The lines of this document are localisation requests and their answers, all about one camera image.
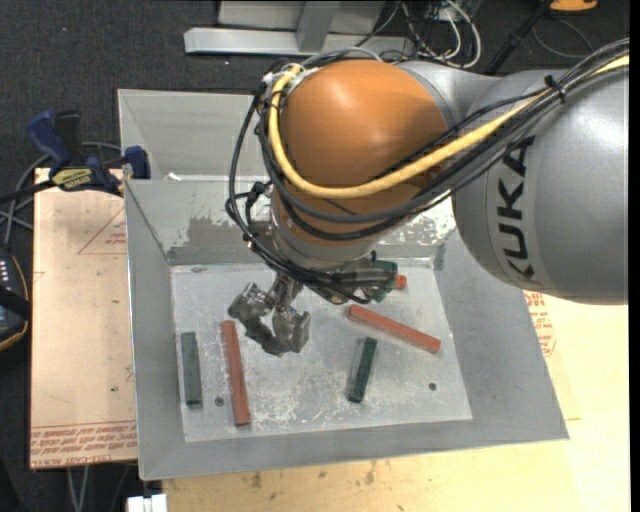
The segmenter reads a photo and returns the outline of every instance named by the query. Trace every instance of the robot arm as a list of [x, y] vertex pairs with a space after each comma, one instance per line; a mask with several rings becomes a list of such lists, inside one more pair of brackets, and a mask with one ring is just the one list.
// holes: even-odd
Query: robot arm
[[251, 204], [242, 217], [230, 173], [230, 216], [276, 270], [273, 290], [289, 290], [230, 308], [255, 331], [244, 313], [265, 297], [253, 311], [278, 312], [283, 333], [270, 352], [306, 341], [291, 307], [301, 286], [334, 304], [383, 300], [397, 267], [376, 259], [377, 242], [450, 196], [467, 247], [497, 278], [626, 300], [628, 40], [567, 72], [500, 79], [347, 53], [268, 75], [254, 100], [244, 131], [257, 110], [270, 182], [244, 195], [270, 192], [268, 220], [252, 220]]

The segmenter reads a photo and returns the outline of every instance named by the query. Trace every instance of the blue clamp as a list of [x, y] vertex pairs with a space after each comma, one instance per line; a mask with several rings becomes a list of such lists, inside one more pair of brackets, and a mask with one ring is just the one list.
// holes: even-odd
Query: blue clamp
[[[45, 110], [31, 119], [27, 126], [27, 134], [31, 141], [53, 160], [53, 165], [49, 170], [49, 179], [62, 190], [69, 192], [101, 187], [105, 192], [120, 195], [122, 181], [111, 174], [108, 168], [103, 168], [98, 157], [89, 156], [84, 162], [80, 162], [81, 165], [75, 165], [76, 162], [73, 162], [74, 165], [70, 165], [74, 160], [72, 155], [75, 155], [75, 160], [78, 160], [80, 144], [72, 143], [74, 147], [68, 148], [64, 143], [63, 134], [66, 135], [67, 140], [74, 139], [69, 133], [65, 133], [64, 129], [63, 133], [56, 131], [55, 119], [53, 111]], [[77, 130], [79, 115], [75, 114], [74, 119], [69, 119], [69, 117], [65, 118], [67, 123], [65, 127]], [[127, 148], [124, 156], [117, 161], [129, 164], [134, 178], [148, 179], [151, 177], [147, 154], [140, 146]]]

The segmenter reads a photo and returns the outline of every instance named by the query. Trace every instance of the cardboard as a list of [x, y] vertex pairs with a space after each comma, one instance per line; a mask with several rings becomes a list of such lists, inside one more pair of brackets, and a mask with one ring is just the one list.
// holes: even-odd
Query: cardboard
[[137, 457], [125, 226], [116, 196], [35, 195], [32, 469]]

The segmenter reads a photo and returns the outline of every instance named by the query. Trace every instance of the black cable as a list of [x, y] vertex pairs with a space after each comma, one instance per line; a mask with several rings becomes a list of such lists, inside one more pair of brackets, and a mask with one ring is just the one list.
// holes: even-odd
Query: black cable
[[360, 47], [363, 44], [369, 42], [371, 40], [371, 38], [373, 38], [374, 36], [378, 35], [382, 30], [384, 30], [389, 23], [391, 23], [391, 21], [393, 20], [393, 18], [395, 18], [398, 9], [400, 8], [400, 4], [401, 2], [394, 2], [394, 5], [391, 9], [391, 14], [389, 14], [389, 16], [387, 17], [386, 21], [384, 23], [382, 23], [379, 27], [374, 28], [371, 33], [369, 33], [364, 39], [361, 39], [358, 43], [356, 43], [354, 46], [356, 47]]
[[228, 205], [228, 213], [230, 218], [240, 227], [244, 233], [244, 239], [249, 243], [251, 249], [258, 254], [265, 263], [273, 270], [282, 272], [292, 279], [299, 281], [310, 288], [326, 288], [330, 289], [334, 293], [341, 295], [345, 298], [353, 300], [355, 302], [366, 304], [368, 299], [362, 299], [356, 295], [344, 290], [341, 286], [336, 285], [336, 282], [340, 281], [340, 274], [328, 274], [323, 272], [316, 272], [313, 270], [305, 269], [295, 265], [290, 261], [286, 261], [273, 254], [264, 244], [262, 244], [259, 237], [250, 229], [250, 227], [243, 221], [240, 211], [238, 209], [237, 199], [240, 197], [236, 194], [235, 181], [237, 174], [238, 161], [240, 159], [240, 152], [242, 150], [242, 143], [246, 137], [251, 118], [255, 113], [257, 106], [260, 102], [260, 92], [254, 95], [249, 111], [245, 116], [244, 122], [240, 129], [240, 134], [236, 141], [233, 156], [231, 159], [231, 168], [229, 171], [229, 200], [225, 203], [225, 208]]
[[543, 0], [533, 14], [509, 35], [507, 41], [493, 57], [489, 67], [487, 67], [487, 70], [485, 71], [486, 75], [491, 76], [498, 72], [505, 61], [511, 56], [513, 51], [520, 45], [522, 40], [527, 37], [529, 32], [531, 32], [535, 24], [538, 23], [542, 16], [544, 16], [547, 7], [549, 7], [552, 2], [553, 0]]
[[[115, 144], [111, 144], [108, 142], [94, 142], [94, 141], [89, 141], [89, 142], [83, 142], [82, 143], [83, 147], [97, 147], [100, 150], [102, 149], [109, 149], [109, 150], [113, 150], [113, 151], [121, 151], [120, 146], [117, 146]], [[41, 157], [39, 157], [36, 161], [34, 161], [23, 173], [22, 176], [20, 177], [20, 179], [18, 180], [18, 183], [16, 184], [15, 187], [15, 192], [8, 194], [9, 199], [7, 199], [4, 202], [8, 202], [11, 201], [11, 205], [9, 206], [9, 210], [8, 212], [3, 212], [3, 218], [0, 218], [0, 224], [2, 224], [2, 222], [6, 222], [7, 226], [5, 229], [5, 236], [4, 236], [4, 245], [5, 247], [8, 247], [10, 242], [11, 242], [11, 234], [13, 231], [13, 225], [14, 224], [18, 224], [21, 225], [22, 227], [25, 227], [26, 229], [30, 229], [33, 230], [33, 226], [27, 224], [26, 226], [24, 224], [23, 221], [19, 221], [19, 219], [15, 218], [15, 214], [22, 210], [24, 207], [26, 207], [27, 205], [30, 204], [30, 200], [25, 200], [22, 203], [20, 203], [20, 205], [17, 204], [16, 199], [12, 200], [12, 196], [15, 194], [18, 194], [18, 197], [20, 197], [20, 195], [22, 195], [21, 191], [24, 190], [24, 185], [25, 183], [31, 179], [32, 177], [32, 173], [35, 169], [39, 168], [39, 167], [44, 167], [45, 164], [51, 159], [51, 157], [49, 155], [42, 155]], [[46, 189], [49, 188], [48, 185], [45, 184], [41, 184], [41, 185], [34, 185], [33, 190], [31, 190], [32, 193], [38, 192], [41, 189]], [[0, 202], [2, 202], [3, 199], [6, 199], [7, 196], [3, 196], [3, 198], [0, 198]]]
[[[471, 122], [475, 121], [479, 117], [481, 117], [483, 115], [486, 115], [486, 114], [492, 112], [493, 110], [501, 108], [503, 106], [510, 105], [512, 103], [516, 103], [518, 101], [533, 97], [536, 94], [540, 93], [541, 91], [542, 91], [542, 89], [534, 91], [534, 92], [532, 92], [530, 94], [521, 95], [521, 96], [518, 96], [518, 97], [515, 97], [515, 98], [509, 98], [509, 99], [501, 100], [499, 102], [495, 102], [495, 103], [493, 103], [491, 105], [488, 105], [486, 107], [483, 107], [483, 108], [475, 111], [473, 114], [468, 116], [466, 119], [461, 121], [456, 126], [452, 127], [450, 130], [445, 132], [443, 135], [438, 137], [436, 140], [434, 140], [434, 141], [430, 142], [429, 144], [423, 146], [422, 148], [420, 148], [419, 150], [415, 151], [414, 153], [412, 153], [408, 157], [404, 158], [402, 161], [398, 162], [397, 164], [393, 165], [389, 169], [385, 170], [383, 173], [378, 175], [377, 178], [383, 177], [383, 176], [393, 172], [397, 168], [401, 167], [402, 165], [406, 164], [407, 162], [410, 162], [410, 161], [414, 160], [418, 156], [428, 153], [429, 151], [433, 150], [437, 146], [439, 146], [439, 145], [443, 144], [444, 142], [446, 142], [447, 140], [453, 138], [463, 128], [465, 128], [467, 125], [469, 125]], [[262, 148], [263, 148], [263, 156], [266, 155], [265, 165], [266, 165], [266, 168], [267, 168], [267, 172], [269, 173], [269, 171], [271, 171], [271, 173], [269, 173], [271, 180], [273, 181], [274, 185], [278, 188], [278, 191], [281, 194], [281, 198], [284, 201], [291, 203], [292, 205], [294, 205], [296, 208], [298, 208], [302, 212], [304, 212], [304, 213], [306, 213], [308, 215], [314, 216], [316, 218], [329, 221], [329, 222], [339, 222], [339, 223], [347, 223], [347, 224], [360, 224], [360, 223], [374, 222], [374, 221], [378, 221], [378, 220], [388, 219], [388, 218], [391, 218], [391, 217], [403, 218], [408, 213], [410, 213], [410, 212], [406, 212], [406, 211], [402, 210], [401, 206], [395, 207], [395, 208], [392, 208], [392, 209], [389, 209], [389, 210], [383, 210], [383, 211], [380, 211], [380, 212], [372, 213], [372, 214], [354, 214], [354, 215], [349, 215], [349, 216], [330, 214], [330, 213], [321, 212], [319, 210], [313, 209], [312, 207], [308, 206], [306, 203], [298, 200], [293, 194], [291, 194], [291, 192], [282, 183], [282, 179], [280, 178], [278, 172], [275, 171], [275, 169], [277, 168], [277, 163], [275, 161], [275, 157], [273, 156], [273, 152], [272, 152], [269, 140], [268, 140], [268, 136], [267, 136], [267, 134], [265, 132], [266, 118], [260, 121], [260, 123], [259, 123], [257, 128], [258, 128], [258, 130], [257, 130], [258, 138], [259, 138], [259, 140], [260, 140], [260, 142], [262, 144]]]
[[[591, 45], [591, 42], [589, 41], [589, 39], [587, 39], [587, 36], [585, 36], [577, 27], [575, 27], [574, 25], [572, 25], [571, 23], [569, 23], [568, 21], [565, 21], [565, 20], [557, 20], [557, 21], [558, 21], [558, 23], [562, 23], [563, 25], [565, 25], [565, 26], [569, 27], [571, 30], [573, 30], [573, 32], [582, 40], [582, 42], [585, 44], [585, 46], [589, 49], [589, 53], [592, 53], [594, 51], [593, 46]], [[542, 46], [542, 48], [547, 50], [549, 53], [557, 55], [558, 57], [563, 57], [565, 59], [584, 59], [585, 57], [587, 57], [589, 55], [589, 54], [579, 55], [579, 54], [574, 54], [574, 53], [566, 53], [566, 52], [562, 52], [560, 50], [556, 50], [555, 48], [550, 47], [549, 45], [547, 45], [540, 38], [540, 35], [536, 32], [536, 28], [535, 27], [533, 27], [531, 29], [531, 35], [535, 39], [536, 43], [538, 43], [540, 46]]]

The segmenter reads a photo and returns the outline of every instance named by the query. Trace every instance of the black floor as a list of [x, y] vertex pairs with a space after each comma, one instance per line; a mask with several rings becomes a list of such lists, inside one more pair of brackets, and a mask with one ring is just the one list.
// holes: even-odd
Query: black floor
[[[422, 2], [413, 2], [419, 10]], [[537, 0], [484, 0], [476, 16], [484, 72], [508, 35], [537, 7]], [[566, 18], [594, 47], [629, 35], [629, 0], [600, 0], [587, 16]], [[183, 34], [215, 23], [216, 2], [110, 0], [3, 0], [0, 2], [0, 195], [13, 190], [40, 156], [25, 128], [36, 113], [79, 109], [85, 140], [118, 144], [116, 91], [120, 88], [247, 93], [275, 60], [267, 56], [187, 56]], [[399, 16], [387, 32], [404, 33]], [[585, 51], [580, 38], [558, 20], [543, 19], [538, 31], [560, 51]], [[565, 68], [574, 60], [552, 54], [531, 36], [522, 41], [500, 74], [523, 69]], [[32, 222], [30, 208], [19, 218]], [[0, 226], [4, 237], [4, 225]], [[29, 280], [32, 233], [13, 227], [11, 250]], [[73, 510], [66, 471], [30, 471], [29, 350], [27, 336], [0, 352], [0, 512]], [[122, 510], [119, 496], [145, 491], [136, 468], [93, 467], [84, 510]], [[82, 469], [74, 470], [79, 490]]]

